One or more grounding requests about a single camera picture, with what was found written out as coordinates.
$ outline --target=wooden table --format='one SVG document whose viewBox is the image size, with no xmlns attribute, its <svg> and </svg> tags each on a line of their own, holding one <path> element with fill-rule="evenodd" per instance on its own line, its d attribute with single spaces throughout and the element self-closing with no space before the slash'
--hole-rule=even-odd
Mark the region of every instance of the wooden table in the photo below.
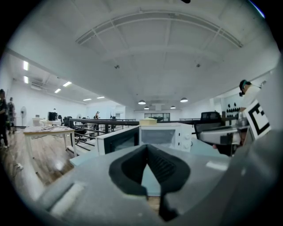
<svg viewBox="0 0 283 226">
<path fill-rule="evenodd" d="M 26 141 L 26 147 L 27 147 L 27 153 L 29 155 L 30 161 L 32 163 L 32 166 L 35 170 L 35 172 L 38 172 L 38 168 L 35 165 L 35 162 L 33 160 L 33 154 L 32 154 L 32 148 L 31 148 L 31 139 L 32 138 L 39 138 L 43 136 L 62 136 L 64 138 L 65 142 L 65 149 L 67 150 L 67 144 L 66 144 L 66 134 L 70 134 L 71 141 L 73 143 L 73 150 L 75 156 L 77 156 L 76 153 L 76 145 L 75 145 L 75 133 L 74 129 L 71 129 L 70 127 L 66 126 L 30 126 L 26 127 L 26 129 L 23 131 L 25 135 L 25 141 Z"/>
</svg>

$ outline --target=ceiling beam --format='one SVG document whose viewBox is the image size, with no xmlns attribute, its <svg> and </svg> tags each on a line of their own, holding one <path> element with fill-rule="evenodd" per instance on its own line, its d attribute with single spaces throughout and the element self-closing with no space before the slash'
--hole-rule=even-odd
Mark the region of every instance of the ceiling beam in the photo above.
<svg viewBox="0 0 283 226">
<path fill-rule="evenodd" d="M 93 27 L 90 25 L 90 22 L 86 19 L 85 15 L 79 10 L 79 8 L 77 7 L 76 3 L 74 2 L 74 0 L 70 0 L 71 4 L 73 5 L 73 7 L 75 8 L 75 10 L 80 14 L 81 18 L 84 20 L 84 22 L 87 24 L 88 29 L 91 29 L 93 31 L 93 33 L 95 34 L 95 36 L 97 37 L 98 41 L 101 43 L 101 45 L 103 46 L 103 48 L 106 50 L 106 52 L 108 52 L 108 48 L 106 47 L 105 43 L 102 41 L 102 39 L 99 37 L 99 35 L 97 34 L 96 30 L 93 29 Z"/>
<path fill-rule="evenodd" d="M 135 4 L 133 4 L 132 2 L 131 4 L 128 4 L 127 6 L 123 8 L 117 8 L 117 9 L 112 10 L 111 12 L 109 12 L 108 14 L 105 14 L 104 16 L 102 16 L 100 19 L 96 21 L 92 21 L 91 26 L 97 27 L 100 24 L 105 23 L 106 21 L 113 20 L 114 18 L 124 17 L 123 15 L 135 15 L 135 14 L 147 13 L 147 12 L 160 12 L 160 10 L 158 9 L 162 9 L 162 11 L 168 11 L 171 13 L 179 13 L 179 14 L 196 17 L 196 18 L 202 19 L 205 22 L 209 21 L 210 23 L 213 23 L 218 27 L 219 26 L 222 27 L 224 30 L 228 31 L 238 40 L 240 40 L 242 37 L 242 35 L 237 30 L 231 29 L 233 27 L 230 24 L 227 24 L 226 22 L 220 19 L 221 15 L 213 15 L 211 13 L 208 13 L 207 11 L 201 10 L 200 8 L 196 8 L 194 6 L 184 7 L 182 4 L 171 4 L 169 2 L 167 4 L 164 4 L 164 2 L 159 3 L 159 4 L 157 3 L 154 3 L 154 4 L 146 3 L 145 4 L 144 1 L 141 1 L 138 3 L 135 2 Z M 140 11 L 137 12 L 137 8 L 146 8 L 148 10 L 143 11 L 143 12 L 140 12 Z M 77 39 L 81 37 L 82 34 L 85 34 L 86 32 L 87 30 L 83 28 L 80 29 L 76 35 Z"/>
<path fill-rule="evenodd" d="M 187 21 L 187 20 L 183 20 L 183 19 L 175 19 L 175 18 L 160 18 L 160 17 L 142 18 L 142 19 L 135 19 L 135 20 L 130 20 L 130 21 L 124 22 L 124 23 L 116 24 L 115 26 L 116 26 L 116 27 L 119 27 L 119 26 L 123 26 L 123 25 L 129 24 L 129 23 L 136 23 L 136 22 L 148 21 L 148 20 L 178 21 L 178 22 L 182 22 L 182 23 L 193 24 L 193 25 L 195 25 L 195 26 L 198 26 L 198 27 L 201 27 L 201 28 L 203 28 L 203 29 L 206 29 L 206 30 L 208 30 L 208 31 L 210 31 L 210 32 L 212 32 L 212 33 L 215 33 L 215 34 L 217 33 L 217 31 L 215 31 L 215 30 L 213 30 L 213 29 L 211 29 L 211 28 L 209 28 L 209 27 L 207 27 L 207 26 L 201 25 L 201 24 L 199 24 L 199 23 L 195 23 L 195 22 L 191 22 L 191 21 Z M 113 27 L 111 26 L 111 27 L 106 28 L 106 29 L 104 29 L 104 30 L 101 30 L 101 31 L 99 31 L 99 32 L 97 32 L 97 33 L 95 33 L 95 34 L 99 34 L 99 35 L 100 35 L 100 34 L 102 34 L 103 32 L 106 32 L 106 31 L 108 31 L 108 30 L 110 30 L 110 29 L 113 29 Z M 219 35 L 221 35 L 222 38 L 226 39 L 226 40 L 229 41 L 231 44 L 235 45 L 236 47 L 239 47 L 239 46 L 238 46 L 238 45 L 239 45 L 238 43 L 233 42 L 232 40 L 230 40 L 229 38 L 227 38 L 226 36 L 224 36 L 224 35 L 222 35 L 222 34 L 219 34 Z M 89 37 L 88 39 L 86 39 L 86 40 L 85 40 L 84 42 L 82 42 L 81 44 L 87 42 L 87 41 L 88 41 L 89 39 L 91 39 L 91 38 L 92 38 L 92 37 Z"/>
<path fill-rule="evenodd" d="M 190 46 L 185 45 L 146 45 L 146 46 L 137 46 L 132 47 L 126 50 L 118 50 L 113 52 L 108 52 L 104 54 L 101 58 L 102 61 L 108 61 L 112 60 L 114 58 L 118 57 L 126 57 L 132 54 L 144 54 L 144 53 L 150 53 L 150 52 L 156 52 L 156 53 L 185 53 L 190 55 L 200 55 L 208 58 L 209 60 L 212 60 L 214 62 L 220 62 L 222 58 L 212 52 L 196 49 Z"/>
<path fill-rule="evenodd" d="M 119 36 L 121 42 L 123 43 L 123 46 L 125 49 L 129 48 L 128 43 L 126 42 L 125 38 L 123 37 L 123 35 L 121 34 L 121 32 L 119 31 L 119 29 L 116 27 L 116 25 L 113 23 L 113 21 L 111 21 L 112 27 L 114 28 L 116 34 Z"/>
<path fill-rule="evenodd" d="M 43 85 L 46 85 L 49 82 L 49 79 L 51 77 L 51 74 L 44 76 L 44 79 L 42 80 Z"/>
<path fill-rule="evenodd" d="M 167 26 L 166 26 L 166 32 L 165 32 L 165 46 L 166 47 L 168 46 L 168 43 L 169 43 L 170 33 L 171 33 L 171 20 L 167 22 Z M 163 68 L 165 67 L 166 54 L 167 52 L 164 52 L 163 54 Z"/>
<path fill-rule="evenodd" d="M 205 51 L 205 49 L 211 46 L 215 42 L 216 37 L 220 34 L 221 29 L 222 29 L 221 27 L 218 29 L 218 31 L 214 34 L 213 38 L 210 38 L 209 36 L 199 49 L 202 51 Z M 203 56 L 197 55 L 195 58 L 195 62 L 197 62 L 198 64 L 201 64 L 202 59 L 203 59 Z"/>
</svg>

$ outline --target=air conditioner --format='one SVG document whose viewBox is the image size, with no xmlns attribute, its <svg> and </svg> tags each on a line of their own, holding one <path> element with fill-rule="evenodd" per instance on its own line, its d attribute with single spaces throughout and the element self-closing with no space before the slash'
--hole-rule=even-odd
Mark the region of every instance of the air conditioner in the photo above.
<svg viewBox="0 0 283 226">
<path fill-rule="evenodd" d="M 42 90 L 42 86 L 34 82 L 31 83 L 31 88 L 34 90 Z"/>
</svg>

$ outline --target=paper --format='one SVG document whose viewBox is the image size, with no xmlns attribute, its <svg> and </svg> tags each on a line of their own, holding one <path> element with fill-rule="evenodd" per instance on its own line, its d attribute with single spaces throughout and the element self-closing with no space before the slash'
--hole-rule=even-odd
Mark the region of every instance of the paper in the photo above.
<svg viewBox="0 0 283 226">
<path fill-rule="evenodd" d="M 258 139 L 271 130 L 269 121 L 259 102 L 255 100 L 244 110 L 255 139 Z"/>
</svg>

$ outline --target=standing fan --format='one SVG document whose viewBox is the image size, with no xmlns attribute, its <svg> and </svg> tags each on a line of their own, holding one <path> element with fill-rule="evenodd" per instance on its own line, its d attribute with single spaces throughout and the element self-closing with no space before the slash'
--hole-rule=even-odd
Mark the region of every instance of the standing fan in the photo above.
<svg viewBox="0 0 283 226">
<path fill-rule="evenodd" d="M 24 117 L 26 115 L 27 115 L 27 109 L 26 109 L 26 107 L 22 107 L 21 108 L 22 128 L 24 128 L 24 126 L 23 126 L 23 119 L 24 119 Z"/>
</svg>

